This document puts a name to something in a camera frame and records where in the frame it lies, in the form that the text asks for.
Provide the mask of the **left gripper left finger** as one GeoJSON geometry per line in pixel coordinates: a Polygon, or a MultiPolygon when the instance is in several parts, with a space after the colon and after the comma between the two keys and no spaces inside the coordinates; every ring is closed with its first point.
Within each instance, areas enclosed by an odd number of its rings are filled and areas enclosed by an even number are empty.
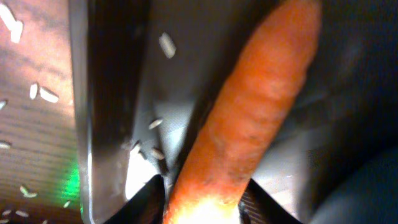
{"type": "Polygon", "coordinates": [[[162,224],[164,179],[157,174],[105,224],[162,224]]]}

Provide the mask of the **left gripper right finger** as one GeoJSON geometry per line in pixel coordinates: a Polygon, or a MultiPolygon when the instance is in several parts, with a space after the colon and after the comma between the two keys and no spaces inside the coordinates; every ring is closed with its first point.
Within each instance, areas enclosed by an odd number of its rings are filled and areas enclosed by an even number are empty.
{"type": "Polygon", "coordinates": [[[241,224],[302,224],[251,179],[239,204],[241,224]]]}

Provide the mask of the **large blue plate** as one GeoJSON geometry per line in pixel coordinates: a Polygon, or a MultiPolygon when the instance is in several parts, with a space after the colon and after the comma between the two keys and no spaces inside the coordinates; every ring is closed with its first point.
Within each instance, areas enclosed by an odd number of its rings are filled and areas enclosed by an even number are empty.
{"type": "Polygon", "coordinates": [[[311,222],[397,224],[397,148],[371,159],[339,185],[311,222]]]}

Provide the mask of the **orange carrot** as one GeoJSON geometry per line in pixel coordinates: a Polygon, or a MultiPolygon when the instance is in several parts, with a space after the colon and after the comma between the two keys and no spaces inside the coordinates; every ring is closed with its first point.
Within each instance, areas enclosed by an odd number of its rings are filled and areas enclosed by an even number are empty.
{"type": "Polygon", "coordinates": [[[164,223],[237,223],[235,211],[301,91],[322,26],[320,1],[284,1],[257,27],[180,171],[164,223]]]}

